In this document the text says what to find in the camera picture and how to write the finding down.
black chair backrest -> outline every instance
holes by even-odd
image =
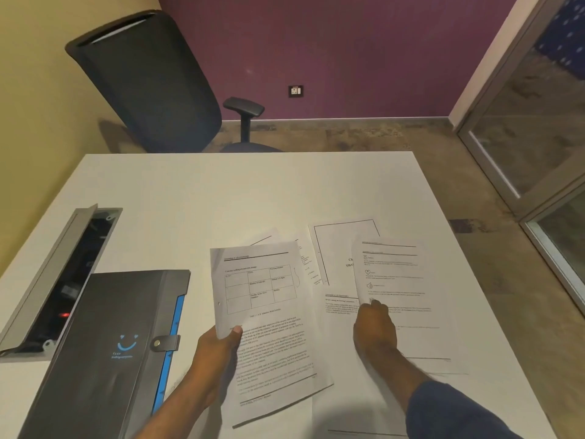
[[[124,17],[65,46],[148,152],[200,152],[221,111],[177,24],[159,10]]]

wall socket plate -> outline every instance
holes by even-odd
[[[305,87],[303,85],[289,86],[289,97],[302,97],[305,95]]]

purple wall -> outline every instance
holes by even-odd
[[[303,119],[448,115],[515,1],[160,4],[219,102],[240,96],[262,103],[264,119]],[[303,98],[288,97],[292,84]]]

stack of papers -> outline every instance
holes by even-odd
[[[388,305],[400,351],[435,375],[461,373],[446,295],[423,243],[381,237],[374,218],[324,222],[282,240],[211,249],[218,337],[243,327],[222,402],[238,427],[312,396],[324,437],[406,436],[404,414],[353,344],[361,303]]]

desk surface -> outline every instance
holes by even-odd
[[[0,279],[0,326],[72,211],[95,203],[123,208],[96,272],[191,271],[169,385],[214,324],[209,248],[238,246],[272,227],[286,237],[309,223],[373,215],[383,236],[428,247],[469,373],[448,382],[518,434],[555,437],[412,153],[86,155]],[[47,367],[0,364],[4,437],[18,435]],[[217,428],[218,416],[209,413],[196,430]],[[305,400],[243,428],[223,428],[220,437],[311,437],[310,431]]]

